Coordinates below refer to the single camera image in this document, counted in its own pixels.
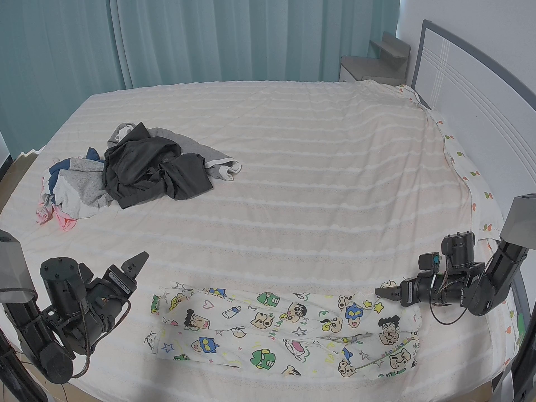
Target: white label sticker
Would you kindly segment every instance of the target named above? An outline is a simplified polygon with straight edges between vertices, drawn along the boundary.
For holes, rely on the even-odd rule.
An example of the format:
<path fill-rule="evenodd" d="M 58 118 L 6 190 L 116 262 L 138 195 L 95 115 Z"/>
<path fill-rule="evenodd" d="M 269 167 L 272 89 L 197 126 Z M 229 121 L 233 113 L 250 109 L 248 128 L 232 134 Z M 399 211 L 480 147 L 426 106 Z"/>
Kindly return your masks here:
<path fill-rule="evenodd" d="M 411 301 L 413 300 L 413 282 L 410 281 L 407 284 L 407 303 L 411 305 Z"/>
<path fill-rule="evenodd" d="M 124 293 L 126 293 L 127 295 L 130 295 L 130 289 L 127 286 L 125 286 L 123 282 L 119 278 L 117 278 L 117 276 L 113 272 L 110 271 L 108 273 L 108 276 L 116 283 L 116 285 L 118 285 L 119 287 L 123 289 Z"/>

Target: bed sheet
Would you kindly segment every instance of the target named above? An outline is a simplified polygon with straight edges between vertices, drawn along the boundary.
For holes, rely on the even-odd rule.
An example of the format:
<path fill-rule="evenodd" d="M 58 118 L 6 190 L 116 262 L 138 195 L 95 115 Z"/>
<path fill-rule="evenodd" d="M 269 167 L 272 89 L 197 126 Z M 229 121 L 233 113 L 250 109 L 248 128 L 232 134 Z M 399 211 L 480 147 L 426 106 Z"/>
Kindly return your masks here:
<path fill-rule="evenodd" d="M 108 209 L 62 232 L 35 223 L 39 181 L 53 158 L 95 147 L 116 126 L 142 121 L 221 150 L 240 161 L 232 182 L 175 202 L 168 197 Z M 39 267 L 67 256 L 96 276 L 146 250 L 132 311 L 92 356 L 74 385 L 108 401 L 355 400 L 449 398 L 491 379 L 505 362 L 501 305 L 486 317 L 435 323 L 421 305 L 417 366 L 399 376 L 306 379 L 156 359 L 144 338 L 158 286 L 236 287 L 336 296 L 370 290 L 418 272 L 419 254 L 446 234 L 471 229 L 471 193 L 446 159 L 430 116 L 395 87 L 344 83 L 230 82 L 138 88 L 90 97 L 65 122 L 24 176 L 0 216 L 23 246 L 47 306 Z M 475 260 L 487 260 L 479 240 Z M 455 318 L 458 307 L 438 312 Z M 11 340 L 15 332 L 4 317 Z M 83 358 L 76 367 L 81 368 Z"/>

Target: wooden floor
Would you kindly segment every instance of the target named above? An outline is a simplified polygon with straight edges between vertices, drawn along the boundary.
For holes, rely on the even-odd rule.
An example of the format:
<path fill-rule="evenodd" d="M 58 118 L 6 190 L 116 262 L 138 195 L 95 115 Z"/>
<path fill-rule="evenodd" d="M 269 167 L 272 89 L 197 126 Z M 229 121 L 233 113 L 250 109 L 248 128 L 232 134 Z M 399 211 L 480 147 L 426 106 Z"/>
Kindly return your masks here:
<path fill-rule="evenodd" d="M 21 156 L 10 166 L 5 176 L 0 181 L 0 211 L 4 208 L 4 205 L 8 202 L 11 193 L 17 187 L 17 184 L 23 178 L 25 172 L 30 168 L 37 155 L 35 153 L 28 155 L 27 157 Z M 19 358 L 22 361 L 28 361 L 23 355 L 19 354 Z M 63 388 L 59 384 L 52 384 L 47 381 L 33 365 L 25 365 L 27 369 L 44 385 L 44 387 L 54 396 L 54 398 L 61 402 L 100 402 L 98 399 L 90 396 L 89 394 L 82 392 L 77 387 L 67 383 L 63 385 Z M 486 402 L 491 398 L 492 384 L 486 383 L 481 385 L 471 393 L 465 394 L 455 399 L 451 399 L 449 402 Z M 2 402 L 17 402 L 17 400 L 11 395 L 9 390 L 3 388 Z"/>

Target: yellow star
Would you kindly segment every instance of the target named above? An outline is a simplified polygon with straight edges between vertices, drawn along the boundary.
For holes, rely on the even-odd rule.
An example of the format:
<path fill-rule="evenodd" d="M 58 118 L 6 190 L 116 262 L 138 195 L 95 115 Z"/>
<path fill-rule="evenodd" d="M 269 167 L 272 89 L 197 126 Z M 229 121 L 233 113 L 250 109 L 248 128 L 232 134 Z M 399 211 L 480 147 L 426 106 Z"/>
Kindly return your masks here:
<path fill-rule="evenodd" d="M 378 314 L 382 310 L 383 310 L 383 305 L 382 305 L 381 302 L 379 302 L 378 304 L 374 305 L 374 311 L 377 312 Z"/>

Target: gray garment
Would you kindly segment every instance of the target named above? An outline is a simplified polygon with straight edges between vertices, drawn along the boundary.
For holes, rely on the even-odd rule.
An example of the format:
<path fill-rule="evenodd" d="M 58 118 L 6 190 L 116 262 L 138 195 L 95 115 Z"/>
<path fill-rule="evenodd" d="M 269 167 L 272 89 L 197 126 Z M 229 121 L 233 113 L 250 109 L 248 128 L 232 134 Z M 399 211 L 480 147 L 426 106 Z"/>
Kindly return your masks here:
<path fill-rule="evenodd" d="M 54 186 L 57 205 L 73 219 L 89 218 L 108 206 L 113 198 L 104 190 L 104 163 L 71 158 L 68 170 L 60 170 Z"/>
<path fill-rule="evenodd" d="M 130 130 L 126 129 L 128 125 L 134 128 L 136 124 L 123 122 L 118 125 L 114 133 L 108 140 L 108 148 L 118 144 Z M 232 157 L 225 155 L 223 152 L 212 149 L 211 147 L 199 144 L 197 141 L 192 140 L 190 137 L 176 134 L 173 131 L 166 130 L 164 128 L 148 128 L 147 131 L 151 137 L 164 137 L 169 140 L 173 140 L 177 143 L 182 153 L 198 153 L 205 158 L 205 169 L 209 176 L 213 178 L 221 178 L 222 180 L 232 180 L 231 173 L 237 173 L 242 168 L 242 165 Z"/>

